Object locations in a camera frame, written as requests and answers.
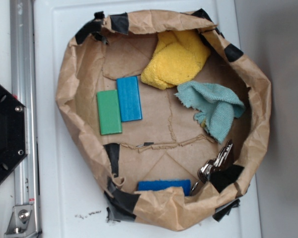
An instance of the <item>metal bracket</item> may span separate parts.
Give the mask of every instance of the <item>metal bracket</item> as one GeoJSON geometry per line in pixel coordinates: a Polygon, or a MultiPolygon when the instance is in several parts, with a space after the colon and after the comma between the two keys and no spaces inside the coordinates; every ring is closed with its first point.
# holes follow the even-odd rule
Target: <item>metal bracket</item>
{"type": "Polygon", "coordinates": [[[14,206],[4,238],[28,237],[36,234],[35,216],[32,205],[14,206]]]}

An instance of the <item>metal rail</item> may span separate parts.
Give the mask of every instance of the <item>metal rail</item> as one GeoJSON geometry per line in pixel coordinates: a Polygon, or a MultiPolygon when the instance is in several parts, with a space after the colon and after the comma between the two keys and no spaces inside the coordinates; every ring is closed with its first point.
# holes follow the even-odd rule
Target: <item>metal rail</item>
{"type": "Polygon", "coordinates": [[[24,206],[31,210],[28,212],[33,222],[29,222],[31,225],[26,230],[23,228],[24,232],[20,233],[20,227],[10,222],[5,237],[31,238],[41,233],[32,0],[10,0],[10,27],[12,93],[27,108],[25,120],[28,150],[28,156],[14,170],[16,206],[11,221],[15,221],[14,218],[21,220],[16,211],[24,206]]]}

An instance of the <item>key ring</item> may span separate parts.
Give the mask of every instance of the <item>key ring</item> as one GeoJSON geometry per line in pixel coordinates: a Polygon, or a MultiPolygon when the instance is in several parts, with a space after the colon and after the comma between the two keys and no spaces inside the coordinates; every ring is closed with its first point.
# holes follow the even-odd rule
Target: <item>key ring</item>
{"type": "Polygon", "coordinates": [[[210,175],[212,173],[225,170],[234,162],[233,160],[229,161],[227,159],[232,147],[232,140],[229,140],[226,146],[222,148],[222,150],[219,152],[218,156],[215,159],[207,161],[205,165],[198,170],[199,180],[192,186],[190,190],[190,196],[192,196],[192,193],[198,187],[199,182],[205,184],[207,181],[210,180],[210,175]]]}

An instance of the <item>blue sponge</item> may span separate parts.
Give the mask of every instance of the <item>blue sponge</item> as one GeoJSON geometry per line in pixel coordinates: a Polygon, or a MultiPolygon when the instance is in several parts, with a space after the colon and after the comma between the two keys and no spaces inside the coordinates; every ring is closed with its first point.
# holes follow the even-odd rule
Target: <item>blue sponge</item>
{"type": "Polygon", "coordinates": [[[138,191],[159,191],[168,187],[182,187],[185,196],[189,196],[191,189],[191,181],[185,180],[156,180],[156,181],[141,181],[138,183],[138,191]]]}

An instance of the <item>green block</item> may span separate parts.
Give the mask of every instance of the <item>green block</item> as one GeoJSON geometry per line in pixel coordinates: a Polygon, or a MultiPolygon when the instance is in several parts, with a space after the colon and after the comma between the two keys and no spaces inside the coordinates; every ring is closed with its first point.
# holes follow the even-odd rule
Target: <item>green block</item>
{"type": "Polygon", "coordinates": [[[97,93],[100,134],[122,133],[117,90],[97,93]]]}

